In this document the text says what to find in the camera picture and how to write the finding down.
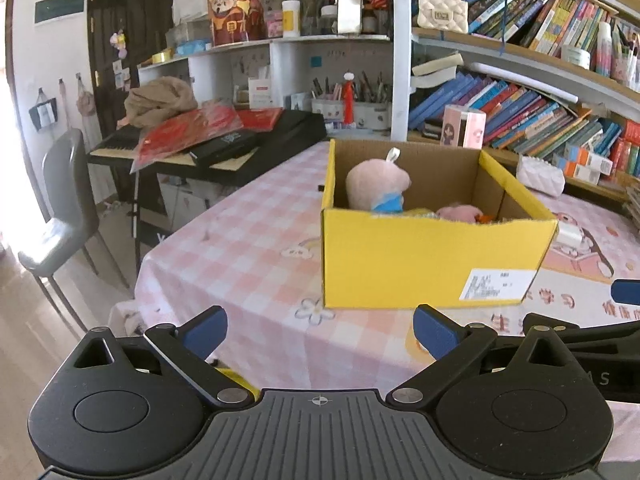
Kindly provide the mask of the stack of papers and notebooks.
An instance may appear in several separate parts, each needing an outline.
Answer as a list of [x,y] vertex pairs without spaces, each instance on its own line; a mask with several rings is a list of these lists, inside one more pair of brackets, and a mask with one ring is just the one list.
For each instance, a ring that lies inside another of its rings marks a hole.
[[623,203],[623,208],[634,226],[640,231],[640,190],[638,185],[626,188],[626,202]]

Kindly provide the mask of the cream quilted handbag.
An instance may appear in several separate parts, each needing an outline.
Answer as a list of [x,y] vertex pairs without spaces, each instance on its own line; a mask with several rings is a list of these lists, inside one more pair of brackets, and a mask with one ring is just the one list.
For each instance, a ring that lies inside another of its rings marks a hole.
[[416,22],[423,29],[442,32],[469,32],[469,3],[464,0],[418,0]]

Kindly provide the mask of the orange blue white box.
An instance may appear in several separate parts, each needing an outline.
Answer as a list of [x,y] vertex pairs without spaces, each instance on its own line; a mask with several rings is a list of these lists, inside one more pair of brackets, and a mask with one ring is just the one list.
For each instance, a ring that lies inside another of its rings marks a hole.
[[564,150],[564,156],[570,162],[576,162],[578,165],[585,166],[592,170],[597,170],[600,174],[609,176],[613,171],[613,162],[611,159],[600,156],[586,148],[567,144]]
[[592,185],[597,185],[599,183],[599,171],[579,165],[577,162],[571,162],[558,154],[553,155],[552,164],[556,168],[559,168],[565,177],[573,178]]

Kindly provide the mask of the orange blue white box upper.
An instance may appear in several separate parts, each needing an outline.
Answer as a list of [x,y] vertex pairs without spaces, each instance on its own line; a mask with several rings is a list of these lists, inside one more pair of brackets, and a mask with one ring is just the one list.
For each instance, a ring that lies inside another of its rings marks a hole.
[[600,174],[609,176],[613,171],[613,162],[611,159],[600,156],[586,148],[567,144],[564,150],[564,156],[570,162],[576,162],[578,165],[585,166],[592,170],[597,170]]

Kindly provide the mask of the beige crumpled cloth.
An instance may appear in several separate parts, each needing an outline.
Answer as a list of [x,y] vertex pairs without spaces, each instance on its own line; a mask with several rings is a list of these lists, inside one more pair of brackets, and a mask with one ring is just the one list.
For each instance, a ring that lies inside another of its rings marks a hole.
[[133,88],[126,97],[127,125],[134,128],[152,128],[198,107],[190,84],[173,76],[154,79]]

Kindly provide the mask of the blue plastic bag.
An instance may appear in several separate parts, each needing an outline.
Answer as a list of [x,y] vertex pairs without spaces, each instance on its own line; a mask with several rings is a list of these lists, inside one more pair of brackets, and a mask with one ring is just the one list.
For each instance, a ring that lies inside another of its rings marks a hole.
[[390,194],[383,197],[382,202],[372,208],[379,214],[401,214],[404,211],[404,198],[401,194]]

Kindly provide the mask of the black electronic keyboard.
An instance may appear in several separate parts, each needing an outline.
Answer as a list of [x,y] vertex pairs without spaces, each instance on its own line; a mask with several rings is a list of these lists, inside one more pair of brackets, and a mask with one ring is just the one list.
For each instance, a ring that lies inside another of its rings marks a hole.
[[236,130],[168,156],[142,169],[142,174],[240,186],[326,138],[319,114],[285,110],[273,128],[256,132]]

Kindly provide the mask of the white quilted pearl purse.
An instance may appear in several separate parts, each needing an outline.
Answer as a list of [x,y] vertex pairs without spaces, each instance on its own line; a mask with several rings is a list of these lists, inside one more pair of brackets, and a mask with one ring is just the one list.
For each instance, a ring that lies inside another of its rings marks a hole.
[[565,188],[562,170],[536,157],[518,158],[516,178],[526,188],[551,197],[561,196]]

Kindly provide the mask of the yellow cardboard box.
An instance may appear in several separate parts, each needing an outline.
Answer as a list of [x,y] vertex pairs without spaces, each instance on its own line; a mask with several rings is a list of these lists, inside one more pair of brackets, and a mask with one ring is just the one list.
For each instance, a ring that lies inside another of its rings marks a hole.
[[[411,178],[401,214],[350,209],[349,170],[399,148]],[[496,217],[439,219],[454,204]],[[506,306],[523,301],[558,220],[483,151],[428,143],[333,140],[321,202],[324,303],[337,309]]]

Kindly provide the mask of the white pen holder box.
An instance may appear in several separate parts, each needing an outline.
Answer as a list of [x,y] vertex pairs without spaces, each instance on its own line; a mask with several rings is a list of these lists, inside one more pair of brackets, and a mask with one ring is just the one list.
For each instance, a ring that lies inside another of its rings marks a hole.
[[390,130],[390,103],[356,102],[352,122],[345,118],[343,101],[312,99],[311,110],[320,114],[330,129]]

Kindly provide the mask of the white charger block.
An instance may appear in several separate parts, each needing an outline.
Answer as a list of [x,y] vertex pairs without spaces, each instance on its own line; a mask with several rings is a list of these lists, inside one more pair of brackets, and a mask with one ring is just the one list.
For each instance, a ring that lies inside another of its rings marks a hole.
[[556,244],[578,249],[582,244],[583,237],[582,229],[579,226],[559,221],[554,241]]

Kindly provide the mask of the pink plush pig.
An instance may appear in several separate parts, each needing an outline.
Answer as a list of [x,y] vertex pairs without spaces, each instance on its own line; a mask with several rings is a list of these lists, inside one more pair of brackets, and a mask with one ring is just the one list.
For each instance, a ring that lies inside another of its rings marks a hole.
[[480,208],[468,204],[454,204],[442,207],[435,214],[442,220],[469,224],[488,224],[496,220],[495,216],[484,214]]

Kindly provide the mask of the pink box with stickers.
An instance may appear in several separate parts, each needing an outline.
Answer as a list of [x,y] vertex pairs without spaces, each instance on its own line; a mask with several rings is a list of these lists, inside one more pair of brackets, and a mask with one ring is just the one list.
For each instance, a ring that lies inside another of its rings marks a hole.
[[480,150],[483,147],[486,114],[475,108],[448,104],[442,115],[440,144]]

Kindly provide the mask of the pink checkered tablecloth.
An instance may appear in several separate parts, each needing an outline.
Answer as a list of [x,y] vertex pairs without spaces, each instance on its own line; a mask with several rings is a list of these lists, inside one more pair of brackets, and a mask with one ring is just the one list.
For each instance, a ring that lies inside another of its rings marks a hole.
[[[134,298],[108,324],[131,335],[161,322],[179,325],[211,306],[229,319],[217,356],[256,388],[388,391],[431,363],[416,342],[409,310],[328,309],[322,301],[320,185],[328,148],[313,146],[205,211],[143,259]],[[454,309],[460,324],[480,322],[516,335],[537,312],[580,326],[634,321],[598,271],[639,274],[639,243],[624,217],[563,195],[547,207],[579,224],[589,264],[575,275],[544,260],[521,304]]]

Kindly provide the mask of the big pink plush toy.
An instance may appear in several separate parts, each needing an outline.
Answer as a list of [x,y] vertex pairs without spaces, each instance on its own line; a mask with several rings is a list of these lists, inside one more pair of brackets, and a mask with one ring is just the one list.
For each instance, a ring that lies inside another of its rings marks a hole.
[[397,165],[400,154],[399,148],[391,148],[384,159],[367,159],[349,170],[345,185],[350,209],[373,212],[372,208],[386,195],[404,197],[411,178]]

